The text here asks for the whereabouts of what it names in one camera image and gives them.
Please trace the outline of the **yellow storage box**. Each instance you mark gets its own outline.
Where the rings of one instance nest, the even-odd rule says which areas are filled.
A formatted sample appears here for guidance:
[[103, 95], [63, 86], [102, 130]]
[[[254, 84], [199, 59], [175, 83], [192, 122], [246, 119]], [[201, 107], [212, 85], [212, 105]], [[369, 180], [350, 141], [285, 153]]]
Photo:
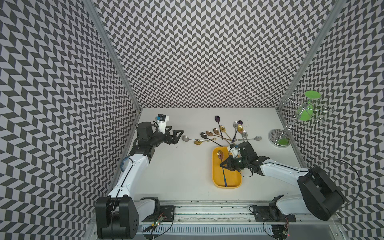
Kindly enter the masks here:
[[221, 189], [236, 189], [239, 188], [242, 184], [243, 178], [239, 172], [231, 172], [224, 169], [228, 187], [225, 187], [223, 171], [220, 167], [221, 160], [217, 156], [217, 152], [221, 150], [224, 153], [223, 161], [229, 157], [229, 151], [226, 147], [217, 147], [213, 150], [212, 153], [212, 180], [214, 185], [217, 188]]

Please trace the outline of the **silver spoon ornate handle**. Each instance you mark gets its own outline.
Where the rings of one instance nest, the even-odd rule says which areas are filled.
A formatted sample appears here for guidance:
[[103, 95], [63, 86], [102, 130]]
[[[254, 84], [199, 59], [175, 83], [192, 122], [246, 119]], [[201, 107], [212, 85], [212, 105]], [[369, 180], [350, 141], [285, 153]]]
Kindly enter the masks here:
[[242, 137], [243, 137], [243, 141], [245, 142], [248, 141], [248, 133], [245, 130], [242, 131]]

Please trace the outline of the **gold bowl ornate spoon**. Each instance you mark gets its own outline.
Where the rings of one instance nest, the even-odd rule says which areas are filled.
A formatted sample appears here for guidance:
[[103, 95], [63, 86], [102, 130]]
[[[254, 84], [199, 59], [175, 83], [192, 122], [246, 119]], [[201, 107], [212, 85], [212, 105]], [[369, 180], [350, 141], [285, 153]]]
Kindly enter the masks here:
[[241, 134], [242, 136], [242, 131], [243, 131], [243, 126], [241, 124], [238, 124], [238, 132]]

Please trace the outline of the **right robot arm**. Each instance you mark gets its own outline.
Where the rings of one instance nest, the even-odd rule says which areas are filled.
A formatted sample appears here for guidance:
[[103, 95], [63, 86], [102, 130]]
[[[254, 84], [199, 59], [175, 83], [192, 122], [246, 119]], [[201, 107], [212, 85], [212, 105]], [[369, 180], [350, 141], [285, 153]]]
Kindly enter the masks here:
[[248, 142], [230, 145], [229, 156], [221, 160], [220, 167], [232, 172], [248, 169], [252, 174], [275, 178], [298, 188], [298, 195], [279, 195], [269, 203], [267, 213], [274, 221], [295, 214], [311, 214], [328, 221], [346, 202], [340, 188], [322, 168], [296, 168], [258, 156]]

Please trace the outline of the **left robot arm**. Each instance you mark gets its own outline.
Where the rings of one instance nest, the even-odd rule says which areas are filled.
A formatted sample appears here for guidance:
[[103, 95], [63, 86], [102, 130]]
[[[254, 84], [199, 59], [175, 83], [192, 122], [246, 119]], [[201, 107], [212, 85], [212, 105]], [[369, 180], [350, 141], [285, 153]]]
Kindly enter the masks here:
[[160, 144], [177, 144], [184, 133], [167, 126], [168, 119], [136, 125], [137, 137], [129, 154], [121, 162], [122, 175], [106, 197], [96, 202], [97, 236], [101, 240], [133, 239], [144, 220], [167, 219], [157, 197], [145, 197], [134, 202], [135, 187], [149, 166], [155, 148]]

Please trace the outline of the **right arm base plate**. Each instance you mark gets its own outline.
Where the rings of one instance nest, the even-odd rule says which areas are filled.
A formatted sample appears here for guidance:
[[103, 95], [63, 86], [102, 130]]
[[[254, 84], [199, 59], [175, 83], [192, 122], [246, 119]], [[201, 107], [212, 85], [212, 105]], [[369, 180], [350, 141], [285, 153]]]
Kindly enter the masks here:
[[249, 210], [254, 215], [257, 223], [295, 223], [297, 221], [293, 214], [283, 215], [276, 207], [252, 205], [249, 207]]

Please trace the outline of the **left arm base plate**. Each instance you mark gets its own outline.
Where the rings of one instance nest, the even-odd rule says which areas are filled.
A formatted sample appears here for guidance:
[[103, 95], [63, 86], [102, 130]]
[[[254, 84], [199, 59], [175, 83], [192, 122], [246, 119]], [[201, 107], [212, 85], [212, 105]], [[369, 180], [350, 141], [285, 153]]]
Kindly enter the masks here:
[[161, 220], [162, 222], [172, 222], [175, 215], [175, 206], [160, 206], [159, 210], [146, 217], [143, 222], [155, 222]]

